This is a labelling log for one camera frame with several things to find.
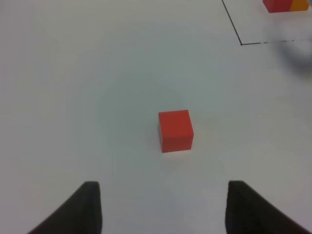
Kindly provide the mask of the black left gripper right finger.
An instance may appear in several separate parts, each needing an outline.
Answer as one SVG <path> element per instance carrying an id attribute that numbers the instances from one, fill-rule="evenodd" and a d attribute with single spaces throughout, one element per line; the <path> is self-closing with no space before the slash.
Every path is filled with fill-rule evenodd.
<path id="1" fill-rule="evenodd" d="M 310 234 L 244 181 L 229 181 L 225 211 L 228 234 Z"/>

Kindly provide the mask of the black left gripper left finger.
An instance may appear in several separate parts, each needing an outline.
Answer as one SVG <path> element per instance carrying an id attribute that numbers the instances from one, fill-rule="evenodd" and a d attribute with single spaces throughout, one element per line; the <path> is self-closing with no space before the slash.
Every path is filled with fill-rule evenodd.
<path id="1" fill-rule="evenodd" d="M 87 181 L 30 233 L 100 234 L 102 226 L 100 185 Z"/>

